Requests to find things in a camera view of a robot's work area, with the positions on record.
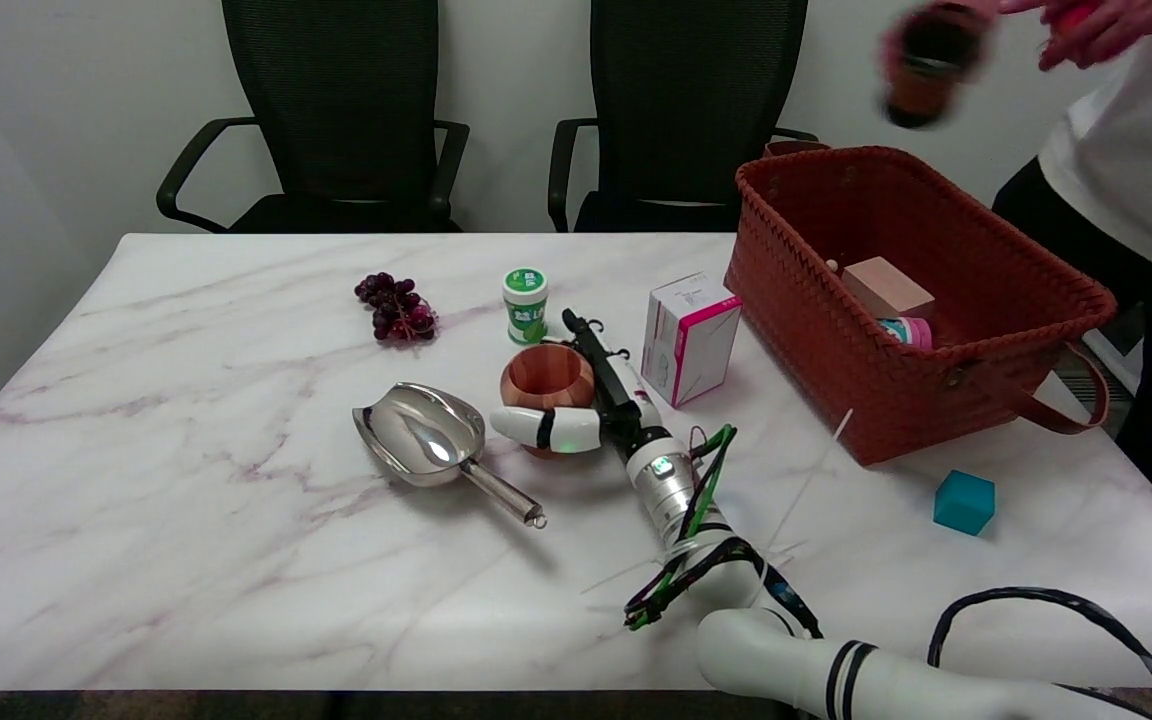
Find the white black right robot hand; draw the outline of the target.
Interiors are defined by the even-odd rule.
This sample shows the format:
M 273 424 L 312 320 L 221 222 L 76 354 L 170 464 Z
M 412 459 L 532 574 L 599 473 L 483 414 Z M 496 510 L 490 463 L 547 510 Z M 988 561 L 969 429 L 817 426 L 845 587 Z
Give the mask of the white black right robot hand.
M 500 373 L 502 406 L 488 415 L 492 429 L 539 457 L 602 447 L 630 457 L 667 437 L 630 354 L 605 341 L 602 323 L 573 309 L 561 320 L 570 338 L 544 338 Z

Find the person bare hand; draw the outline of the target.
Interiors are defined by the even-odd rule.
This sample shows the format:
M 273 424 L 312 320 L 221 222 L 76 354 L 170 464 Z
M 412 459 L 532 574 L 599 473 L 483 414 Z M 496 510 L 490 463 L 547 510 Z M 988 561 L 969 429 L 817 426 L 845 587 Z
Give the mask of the person bare hand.
M 1051 70 L 1070 61 L 1079 68 L 1101 65 L 1152 35 L 1152 1 L 1001 1 L 998 12 L 1041 12 L 1043 24 L 1055 29 L 1039 58 Z

